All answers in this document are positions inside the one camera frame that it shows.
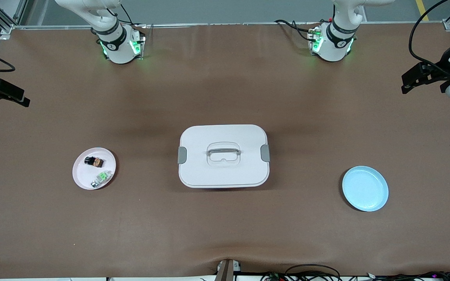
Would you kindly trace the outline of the white lidded storage box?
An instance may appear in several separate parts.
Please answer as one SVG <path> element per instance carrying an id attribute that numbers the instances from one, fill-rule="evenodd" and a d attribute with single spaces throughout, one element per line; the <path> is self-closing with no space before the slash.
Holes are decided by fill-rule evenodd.
<path id="1" fill-rule="evenodd" d="M 180 136 L 177 163 L 187 187 L 257 187 L 270 175 L 268 137 L 255 124 L 192 126 Z"/>

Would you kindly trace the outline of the green and silver switch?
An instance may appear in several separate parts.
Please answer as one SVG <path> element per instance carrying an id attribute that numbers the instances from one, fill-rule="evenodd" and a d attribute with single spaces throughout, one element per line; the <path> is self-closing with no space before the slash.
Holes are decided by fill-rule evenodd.
<path id="1" fill-rule="evenodd" d="M 102 171 L 94 180 L 90 183 L 93 189 L 99 189 L 103 187 L 111 178 L 113 177 L 113 173 L 109 170 Z"/>

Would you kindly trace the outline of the pink round plate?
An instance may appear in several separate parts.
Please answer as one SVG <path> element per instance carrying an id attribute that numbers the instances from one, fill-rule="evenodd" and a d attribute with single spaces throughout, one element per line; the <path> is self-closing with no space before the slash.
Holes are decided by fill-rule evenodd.
<path id="1" fill-rule="evenodd" d="M 92 167 L 84 163 L 85 157 L 97 157 L 103 159 L 104 165 L 102 168 Z M 73 165 L 73 180 L 74 182 L 84 190 L 99 190 L 93 189 L 90 183 L 94 180 L 96 175 L 102 171 L 109 170 L 112 172 L 113 177 L 103 186 L 105 187 L 113 178 L 116 173 L 116 158 L 114 154 L 104 148 L 92 148 L 84 151 L 75 160 Z"/>

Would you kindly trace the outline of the aluminium table edge rail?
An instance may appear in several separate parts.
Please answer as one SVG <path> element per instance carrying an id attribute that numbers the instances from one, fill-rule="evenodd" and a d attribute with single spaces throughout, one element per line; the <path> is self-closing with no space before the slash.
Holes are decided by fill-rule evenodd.
<path id="1" fill-rule="evenodd" d="M 221 25 L 276 25 L 275 22 L 244 22 L 244 23 L 181 23 L 181 24 L 137 24 L 135 27 L 140 28 L 177 28 L 177 27 L 194 27 L 194 26 L 221 26 Z M 414 21 L 364 21 L 364 25 L 372 24 L 415 24 Z M 13 30 L 89 30 L 89 25 L 18 25 Z"/>

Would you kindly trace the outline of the small metal bracket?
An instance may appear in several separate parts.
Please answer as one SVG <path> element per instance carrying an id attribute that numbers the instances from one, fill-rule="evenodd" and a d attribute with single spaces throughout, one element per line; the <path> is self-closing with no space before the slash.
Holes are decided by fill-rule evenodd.
<path id="1" fill-rule="evenodd" d="M 222 260 L 218 263 L 214 281 L 238 281 L 237 273 L 241 273 L 241 263 L 237 260 Z"/>

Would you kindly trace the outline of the light blue round plate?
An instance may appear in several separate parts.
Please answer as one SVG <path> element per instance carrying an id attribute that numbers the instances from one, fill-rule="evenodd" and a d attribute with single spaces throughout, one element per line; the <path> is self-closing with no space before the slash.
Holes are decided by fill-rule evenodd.
<path id="1" fill-rule="evenodd" d="M 345 199 L 359 211 L 375 212 L 389 199 L 389 186 L 381 173 L 367 166 L 352 167 L 341 183 Z"/>

